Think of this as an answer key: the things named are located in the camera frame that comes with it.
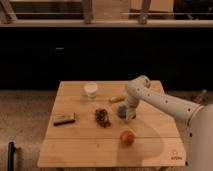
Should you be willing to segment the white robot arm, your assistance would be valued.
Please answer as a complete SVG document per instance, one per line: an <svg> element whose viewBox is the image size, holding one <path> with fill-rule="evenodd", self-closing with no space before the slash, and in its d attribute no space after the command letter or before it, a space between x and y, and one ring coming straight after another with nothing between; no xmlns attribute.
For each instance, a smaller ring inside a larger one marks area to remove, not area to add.
<svg viewBox="0 0 213 171"><path fill-rule="evenodd" d="M125 106L136 109L140 101L154 106L189 127L184 171L213 171L213 104L201 105L150 89L145 75L125 85Z"/></svg>

